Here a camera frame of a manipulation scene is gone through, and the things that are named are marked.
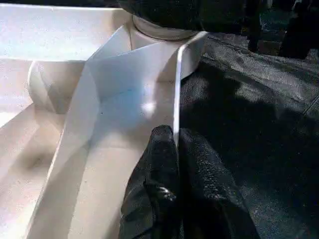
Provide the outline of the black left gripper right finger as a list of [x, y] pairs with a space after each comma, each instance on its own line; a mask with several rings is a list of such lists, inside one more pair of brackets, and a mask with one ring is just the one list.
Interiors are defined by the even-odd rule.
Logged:
[[253, 239], [255, 225], [230, 171], [200, 134], [182, 128], [178, 142], [186, 239]]

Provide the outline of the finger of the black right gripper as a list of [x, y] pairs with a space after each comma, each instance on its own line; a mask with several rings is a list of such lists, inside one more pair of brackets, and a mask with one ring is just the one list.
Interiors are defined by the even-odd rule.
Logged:
[[120, 0], [121, 8], [161, 27], [240, 32], [243, 0]]

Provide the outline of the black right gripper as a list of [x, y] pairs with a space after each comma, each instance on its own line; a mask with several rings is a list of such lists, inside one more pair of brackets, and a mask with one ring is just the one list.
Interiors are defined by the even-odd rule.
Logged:
[[306, 59], [319, 48], [319, 2], [317, 0], [247, 0], [245, 29], [248, 49], [295, 59]]

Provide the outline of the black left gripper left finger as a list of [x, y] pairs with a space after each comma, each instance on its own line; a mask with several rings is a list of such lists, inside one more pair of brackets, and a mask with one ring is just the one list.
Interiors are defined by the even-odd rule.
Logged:
[[170, 126], [151, 131], [126, 186], [121, 239], [177, 239], [180, 230], [177, 152]]

